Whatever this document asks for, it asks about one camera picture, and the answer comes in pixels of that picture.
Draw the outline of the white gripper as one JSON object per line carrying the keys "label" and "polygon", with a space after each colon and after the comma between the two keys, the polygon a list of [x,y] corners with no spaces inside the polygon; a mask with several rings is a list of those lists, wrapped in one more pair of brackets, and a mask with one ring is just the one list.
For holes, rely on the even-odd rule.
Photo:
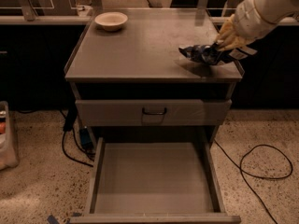
{"label": "white gripper", "polygon": [[277,26],[265,21],[259,14],[254,0],[242,1],[220,28],[215,38],[218,51],[241,48],[256,39],[262,39]]}

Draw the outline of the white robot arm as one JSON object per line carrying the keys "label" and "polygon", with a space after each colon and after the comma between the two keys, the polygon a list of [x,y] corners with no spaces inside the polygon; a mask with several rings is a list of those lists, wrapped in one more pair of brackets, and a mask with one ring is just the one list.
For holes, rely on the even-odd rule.
{"label": "white robot arm", "polygon": [[299,0],[244,0],[216,36],[217,50],[236,49],[262,39],[298,11]]}

